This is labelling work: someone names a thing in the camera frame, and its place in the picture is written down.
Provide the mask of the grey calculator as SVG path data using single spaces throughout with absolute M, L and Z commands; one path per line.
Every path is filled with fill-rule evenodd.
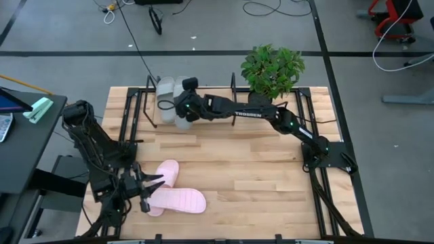
M 0 143 L 6 140 L 9 130 L 14 122 L 12 113 L 0 115 Z

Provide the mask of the red and black cart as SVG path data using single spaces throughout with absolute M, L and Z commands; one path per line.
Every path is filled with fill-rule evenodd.
M 379 2 L 380 0 L 373 0 L 367 10 L 358 10 L 356 16 L 376 24 L 374 34 L 378 40 L 384 37 L 399 43 L 414 43 L 416 38 L 412 24 L 424 17 L 418 0 L 385 0 L 386 10 L 375 12 L 374 8 Z

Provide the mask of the grey rubber slide sandal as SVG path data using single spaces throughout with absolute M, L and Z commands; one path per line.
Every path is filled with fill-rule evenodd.
M 156 87 L 157 108 L 163 123 L 173 123 L 176 111 L 174 108 L 174 83 L 172 77 L 162 78 Z
M 189 77 L 179 76 L 176 78 L 174 83 L 174 98 L 178 97 L 183 91 L 182 82 Z M 192 122 L 188 122 L 185 118 L 180 118 L 178 115 L 175 116 L 174 123 L 178 129 L 188 130 L 192 126 Z

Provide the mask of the wooden shelf with black frame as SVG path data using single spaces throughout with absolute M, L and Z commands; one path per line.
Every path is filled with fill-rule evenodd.
M 146 78 L 146 86 L 142 87 L 136 93 L 137 98 L 140 97 L 140 108 L 148 122 L 157 128 L 158 125 L 163 125 L 160 119 L 160 111 L 155 102 L 155 86 L 156 83 L 149 75 Z M 236 101 L 237 93 L 241 93 L 242 88 L 236 86 L 235 74 L 231 75 L 231 83 L 229 86 L 200 86 L 196 89 L 198 94 L 215 93 L 217 96 L 226 96 Z

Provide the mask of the black desk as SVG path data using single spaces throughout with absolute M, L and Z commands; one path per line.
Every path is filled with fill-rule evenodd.
M 0 143 L 0 244 L 18 244 L 39 197 L 30 181 L 67 101 L 48 98 L 54 103 L 37 123 L 14 113 L 14 126 Z

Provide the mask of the mint green stapler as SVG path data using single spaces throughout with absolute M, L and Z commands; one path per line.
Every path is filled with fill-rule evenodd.
M 31 123 L 37 124 L 53 104 L 54 102 L 49 98 L 40 98 L 31 106 L 33 109 L 31 112 L 24 112 L 22 115 Z

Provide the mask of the black box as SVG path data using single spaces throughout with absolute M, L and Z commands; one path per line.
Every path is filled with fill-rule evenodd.
M 134 0 L 138 5 L 154 5 L 154 4 L 180 4 L 184 0 Z

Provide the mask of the pink rubber slide sandal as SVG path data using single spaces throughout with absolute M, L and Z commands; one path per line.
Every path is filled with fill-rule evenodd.
M 156 175 L 162 175 L 162 177 L 153 180 L 153 183 L 163 182 L 163 185 L 159 187 L 159 190 L 162 188 L 173 188 L 178 177 L 178 172 L 179 163 L 177 161 L 173 159 L 165 160 L 159 165 L 157 171 L 155 172 Z M 150 201 L 148 201 L 148 203 L 150 205 L 150 211 L 148 212 L 148 215 L 152 217 L 158 217 L 164 213 L 164 208 L 155 207 Z
M 147 199 L 148 215 L 160 216 L 166 209 L 188 214 L 201 214 L 206 209 L 204 195 L 193 188 L 161 188 Z

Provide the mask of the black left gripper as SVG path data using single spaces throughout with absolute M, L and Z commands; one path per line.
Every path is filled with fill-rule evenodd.
M 129 167 L 126 167 L 121 174 L 123 183 L 123 191 L 126 199 L 140 197 L 140 209 L 147 213 L 150 211 L 150 206 L 147 199 L 160 187 L 165 184 L 165 181 L 157 182 L 150 186 L 145 186 L 144 182 L 151 182 L 162 178 L 162 174 L 152 175 L 145 174 L 138 162 L 133 162 Z

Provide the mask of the black plant pot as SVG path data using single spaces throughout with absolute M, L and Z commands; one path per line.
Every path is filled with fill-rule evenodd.
M 268 105 L 273 103 L 272 98 L 268 98 L 264 94 L 259 94 L 255 91 L 251 91 L 248 94 L 248 103 L 249 104 L 257 104 L 257 105 Z

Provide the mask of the tablet screen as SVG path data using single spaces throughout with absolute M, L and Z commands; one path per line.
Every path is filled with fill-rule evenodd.
M 0 113 L 24 112 L 25 105 L 13 95 L 0 88 Z

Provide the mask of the green leafy plant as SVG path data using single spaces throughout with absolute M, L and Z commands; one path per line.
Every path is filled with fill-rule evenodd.
M 267 44 L 248 53 L 241 63 L 241 76 L 251 91 L 275 99 L 290 92 L 305 68 L 302 52 Z

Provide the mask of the yellow rod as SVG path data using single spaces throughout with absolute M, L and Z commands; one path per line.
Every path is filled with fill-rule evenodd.
M 37 90 L 37 91 L 39 91 L 39 92 L 43 92 L 43 93 L 48 94 L 48 95 L 51 95 L 51 96 L 54 95 L 54 93 L 52 93 L 52 92 L 50 92 L 50 91 L 48 91 L 48 90 L 46 90 L 46 89 L 43 89 L 43 88 L 38 87 L 38 86 L 36 86 L 36 85 L 31 85 L 31 84 L 29 84 L 29 83 L 25 83 L 25 82 L 23 82 L 23 81 L 20 81 L 20 80 L 18 80 L 18 79 L 15 79 L 15 78 L 11 78 L 11 77 L 8 77 L 8 76 L 5 76 L 5 75 L 0 75 L 0 78 L 5 79 L 5 80 L 8 80 L 8 81 L 11 81 L 11 82 L 14 82 L 14 83 L 17 83 L 17 84 L 19 84 L 19 85 L 23 85 L 23 86 L 25 86 L 25 87 L 29 87 L 29 88 L 31 88 L 31 89 L 35 89 L 35 90 Z

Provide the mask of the grey desk base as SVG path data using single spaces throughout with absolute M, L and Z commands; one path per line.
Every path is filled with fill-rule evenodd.
M 408 60 L 403 64 L 402 68 L 395 69 L 395 71 L 404 70 L 407 68 L 412 68 L 424 62 L 433 61 L 434 62 L 434 52 L 429 53 L 417 58 L 413 58 Z M 384 95 L 382 97 L 383 103 L 388 104 L 412 104 L 412 105 L 433 105 L 434 106 L 434 87 L 427 90 L 425 93 L 417 95 L 417 96 L 408 96 L 408 95 Z

